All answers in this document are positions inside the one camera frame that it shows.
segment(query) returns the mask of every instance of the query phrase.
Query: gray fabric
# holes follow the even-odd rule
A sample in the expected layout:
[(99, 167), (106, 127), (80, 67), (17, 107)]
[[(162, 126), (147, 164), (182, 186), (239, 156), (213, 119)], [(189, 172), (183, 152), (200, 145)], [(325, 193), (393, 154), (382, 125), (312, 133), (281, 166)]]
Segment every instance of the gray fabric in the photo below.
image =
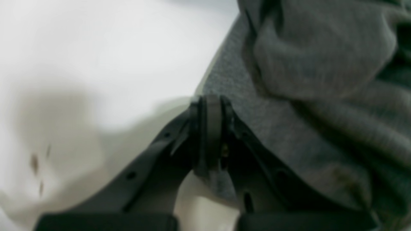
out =
[[(242, 0), (205, 85), (324, 196), (411, 222), (409, 1)], [(213, 187), (222, 197), (230, 184)]]

